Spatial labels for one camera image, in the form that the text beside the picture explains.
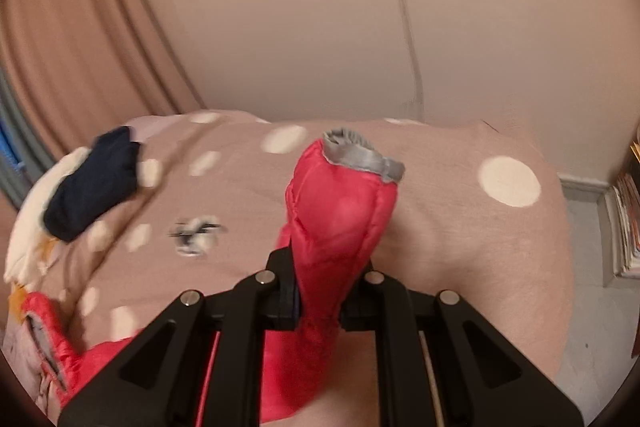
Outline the red puffer jacket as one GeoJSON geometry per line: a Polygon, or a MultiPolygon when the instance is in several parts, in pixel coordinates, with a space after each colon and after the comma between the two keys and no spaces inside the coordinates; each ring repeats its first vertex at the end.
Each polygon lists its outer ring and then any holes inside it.
{"type": "Polygon", "coordinates": [[[328,379],[338,309],[378,246],[404,169],[346,129],[218,128],[174,162],[160,191],[103,216],[22,306],[51,409],[180,291],[226,291],[291,247],[302,321],[266,337],[263,421],[293,416],[328,379]]]}

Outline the pink polka dot bedspread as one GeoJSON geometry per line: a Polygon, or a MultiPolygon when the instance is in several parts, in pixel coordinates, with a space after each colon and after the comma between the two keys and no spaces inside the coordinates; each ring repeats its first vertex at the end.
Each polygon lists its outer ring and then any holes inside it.
{"type": "MultiPolygon", "coordinates": [[[[572,314],[572,253],[560,182],[533,145],[487,124],[439,128],[402,119],[270,124],[247,113],[213,110],[140,117],[124,126],[141,148],[137,192],[119,205],[160,191],[180,155],[218,128],[295,126],[306,129],[311,140],[336,129],[359,134],[404,169],[390,222],[362,272],[372,268],[426,295],[455,291],[555,384],[572,314]]],[[[44,250],[47,271],[34,291],[94,223],[72,243],[51,235],[44,250]]],[[[51,409],[50,383],[22,309],[33,291],[11,283],[6,291],[2,424],[62,426],[62,411],[51,409]]],[[[374,335],[345,331],[341,309],[321,391],[293,416],[260,418],[256,426],[382,426],[374,335]]]]}

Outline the navy blue garment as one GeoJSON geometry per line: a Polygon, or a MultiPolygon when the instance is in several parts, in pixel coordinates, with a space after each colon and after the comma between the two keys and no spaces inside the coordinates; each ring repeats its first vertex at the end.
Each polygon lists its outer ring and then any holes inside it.
{"type": "Polygon", "coordinates": [[[138,189],[141,144],[122,126],[99,136],[86,159],[66,176],[43,213],[48,233],[72,243],[108,210],[138,189]]]}

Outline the stack of books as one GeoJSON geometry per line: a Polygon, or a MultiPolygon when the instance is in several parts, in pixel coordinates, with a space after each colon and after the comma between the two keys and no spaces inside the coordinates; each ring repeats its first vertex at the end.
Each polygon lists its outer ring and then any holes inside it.
{"type": "Polygon", "coordinates": [[[639,140],[629,145],[623,167],[605,193],[611,230],[612,277],[639,280],[639,140]]]}

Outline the pink curtain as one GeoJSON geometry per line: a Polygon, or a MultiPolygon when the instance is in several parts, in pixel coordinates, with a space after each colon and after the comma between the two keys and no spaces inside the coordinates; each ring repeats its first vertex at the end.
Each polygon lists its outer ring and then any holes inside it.
{"type": "Polygon", "coordinates": [[[55,157],[131,119],[205,105],[148,0],[1,0],[1,60],[55,157]]]}

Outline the blue grey window frame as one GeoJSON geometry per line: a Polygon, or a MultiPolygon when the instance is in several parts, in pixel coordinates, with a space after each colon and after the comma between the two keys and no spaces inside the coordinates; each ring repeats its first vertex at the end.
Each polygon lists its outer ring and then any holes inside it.
{"type": "Polygon", "coordinates": [[[28,192],[54,163],[1,69],[1,192],[20,209],[28,192]]]}

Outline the grey wall pipe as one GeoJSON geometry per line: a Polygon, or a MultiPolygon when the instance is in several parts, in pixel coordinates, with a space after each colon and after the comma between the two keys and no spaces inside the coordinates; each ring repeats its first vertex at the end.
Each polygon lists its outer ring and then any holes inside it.
{"type": "Polygon", "coordinates": [[[397,4],[413,82],[414,95],[410,103],[410,110],[416,120],[422,121],[425,115],[424,86],[420,60],[416,53],[416,42],[414,41],[411,15],[407,0],[397,0],[397,4]]]}

